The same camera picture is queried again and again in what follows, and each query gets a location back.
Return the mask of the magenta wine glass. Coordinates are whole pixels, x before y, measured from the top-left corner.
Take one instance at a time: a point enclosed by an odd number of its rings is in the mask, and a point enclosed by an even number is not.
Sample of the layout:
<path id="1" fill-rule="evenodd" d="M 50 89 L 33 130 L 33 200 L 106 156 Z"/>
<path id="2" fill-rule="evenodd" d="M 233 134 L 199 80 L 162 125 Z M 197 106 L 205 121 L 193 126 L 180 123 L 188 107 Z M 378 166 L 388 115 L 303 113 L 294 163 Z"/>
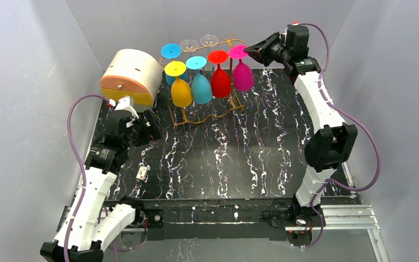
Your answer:
<path id="1" fill-rule="evenodd" d="M 229 57 L 238 61 L 234 68 L 233 80 L 235 88 L 242 92 L 248 91 L 254 86 L 253 71 L 243 62 L 243 59 L 248 56 L 244 50 L 246 47 L 246 45 L 236 45 L 229 51 Z"/>

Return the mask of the red wine glass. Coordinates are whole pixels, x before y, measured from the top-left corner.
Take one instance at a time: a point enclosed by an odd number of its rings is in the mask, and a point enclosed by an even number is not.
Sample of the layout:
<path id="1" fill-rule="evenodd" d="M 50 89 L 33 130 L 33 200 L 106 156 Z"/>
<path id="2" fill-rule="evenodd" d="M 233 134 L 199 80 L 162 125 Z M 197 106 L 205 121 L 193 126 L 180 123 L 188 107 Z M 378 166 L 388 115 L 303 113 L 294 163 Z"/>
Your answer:
<path id="1" fill-rule="evenodd" d="M 221 64 L 227 61 L 229 55 L 223 50 L 215 50 L 207 58 L 212 64 L 217 66 L 211 77 L 212 94 L 216 98 L 225 98 L 231 92 L 231 83 L 229 75 L 222 70 Z"/>

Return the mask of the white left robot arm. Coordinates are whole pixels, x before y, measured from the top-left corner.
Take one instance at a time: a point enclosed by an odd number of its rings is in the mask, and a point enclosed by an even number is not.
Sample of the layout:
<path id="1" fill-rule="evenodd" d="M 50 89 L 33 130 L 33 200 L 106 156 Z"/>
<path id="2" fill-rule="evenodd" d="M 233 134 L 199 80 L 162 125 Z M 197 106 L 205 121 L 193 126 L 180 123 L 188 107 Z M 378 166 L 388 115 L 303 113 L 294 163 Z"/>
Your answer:
<path id="1" fill-rule="evenodd" d="M 158 126 L 151 110 L 138 116 L 128 110 L 110 112 L 82 165 L 81 186 L 65 221 L 55 238 L 41 247 L 46 261 L 102 261 L 124 228 L 148 226 L 143 201 L 130 196 L 121 198 L 105 218 L 99 215 L 129 150 L 161 139 Z"/>

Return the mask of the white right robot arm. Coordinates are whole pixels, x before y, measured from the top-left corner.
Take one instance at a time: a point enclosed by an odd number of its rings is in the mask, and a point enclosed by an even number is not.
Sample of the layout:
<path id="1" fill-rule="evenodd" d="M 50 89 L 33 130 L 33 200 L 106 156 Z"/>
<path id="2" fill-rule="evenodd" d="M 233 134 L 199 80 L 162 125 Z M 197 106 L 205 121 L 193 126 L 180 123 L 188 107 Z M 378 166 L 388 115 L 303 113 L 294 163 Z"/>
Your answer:
<path id="1" fill-rule="evenodd" d="M 331 108 L 332 100 L 322 83 L 324 69 L 309 55 L 309 24 L 289 25 L 285 33 L 275 32 L 267 39 L 244 49 L 252 59 L 268 66 L 272 62 L 284 66 L 306 105 L 314 134 L 306 143 L 306 173 L 299 189 L 285 211 L 269 211 L 265 218 L 273 227 L 312 223 L 321 213 L 321 195 L 332 175 L 346 162 L 358 135 L 355 125 L 347 124 Z"/>

